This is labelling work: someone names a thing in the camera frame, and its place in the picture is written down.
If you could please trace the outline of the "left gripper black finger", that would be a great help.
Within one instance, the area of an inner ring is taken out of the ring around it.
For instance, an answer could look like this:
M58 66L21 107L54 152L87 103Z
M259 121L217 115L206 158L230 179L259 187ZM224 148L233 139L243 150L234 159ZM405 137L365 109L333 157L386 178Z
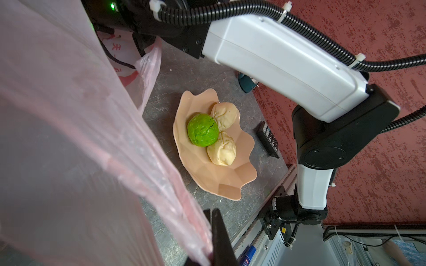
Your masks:
M220 210L205 209L204 215L212 225L213 232L213 252L208 256L210 266L237 266L238 262Z

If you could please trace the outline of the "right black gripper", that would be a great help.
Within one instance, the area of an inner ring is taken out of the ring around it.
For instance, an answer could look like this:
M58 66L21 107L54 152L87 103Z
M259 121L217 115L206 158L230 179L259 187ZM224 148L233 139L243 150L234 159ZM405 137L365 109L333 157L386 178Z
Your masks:
M85 0L83 7L94 24L94 29L107 34L119 30L130 32L130 39L140 55L143 49L159 36L166 43L194 57L202 57L208 24L175 26L154 19L148 1Z

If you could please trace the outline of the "pink scalloped plastic bowl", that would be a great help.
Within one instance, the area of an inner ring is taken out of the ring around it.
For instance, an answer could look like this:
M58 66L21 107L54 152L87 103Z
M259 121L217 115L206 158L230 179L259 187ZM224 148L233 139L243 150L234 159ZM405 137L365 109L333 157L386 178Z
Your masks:
M226 130L236 144L236 159L230 166L212 163L207 148L193 145L187 135L189 120L198 113L209 114L217 103L219 98L214 89L207 89L199 95L183 92L173 124L174 140L183 166L200 188L216 196L239 201L241 189L257 177L257 171L250 162L255 141L241 129L240 116Z

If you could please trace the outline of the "fake pale yellow fruit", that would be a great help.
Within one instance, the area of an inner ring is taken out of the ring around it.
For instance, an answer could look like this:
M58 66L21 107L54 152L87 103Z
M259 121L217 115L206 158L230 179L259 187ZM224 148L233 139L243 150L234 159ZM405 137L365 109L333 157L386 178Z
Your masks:
M220 132L216 142L207 147L207 154L215 165L232 165L236 159L236 145L234 139L226 132Z

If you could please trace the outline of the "fake green round fruit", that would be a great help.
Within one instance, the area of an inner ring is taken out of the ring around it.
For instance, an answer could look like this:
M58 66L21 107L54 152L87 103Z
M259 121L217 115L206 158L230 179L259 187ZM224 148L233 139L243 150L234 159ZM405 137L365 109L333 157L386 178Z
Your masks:
M199 113L187 123L187 134L193 145L207 147L219 137L219 127L208 114Z

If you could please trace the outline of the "pink fruit-print plastic bag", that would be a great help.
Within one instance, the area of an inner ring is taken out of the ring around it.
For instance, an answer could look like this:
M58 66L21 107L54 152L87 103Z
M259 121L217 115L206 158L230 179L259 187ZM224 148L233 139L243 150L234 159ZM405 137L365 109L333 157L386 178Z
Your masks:
M188 256L210 265L211 227L105 55L80 1L1 2L1 132L19 108L65 135L108 177L54 172L1 144L1 239L51 266L161 266L145 198Z

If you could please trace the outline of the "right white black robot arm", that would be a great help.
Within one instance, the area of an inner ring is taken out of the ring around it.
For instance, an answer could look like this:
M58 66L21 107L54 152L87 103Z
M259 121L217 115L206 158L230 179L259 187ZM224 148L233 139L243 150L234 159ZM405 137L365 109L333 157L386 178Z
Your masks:
M267 1L83 1L95 30L130 31L139 51L161 37L194 58L205 57L254 78L294 101L297 187L276 197L267 221L318 225L336 170L377 135L425 116L402 118L370 72L424 65L425 55L365 61L299 19L291 5Z

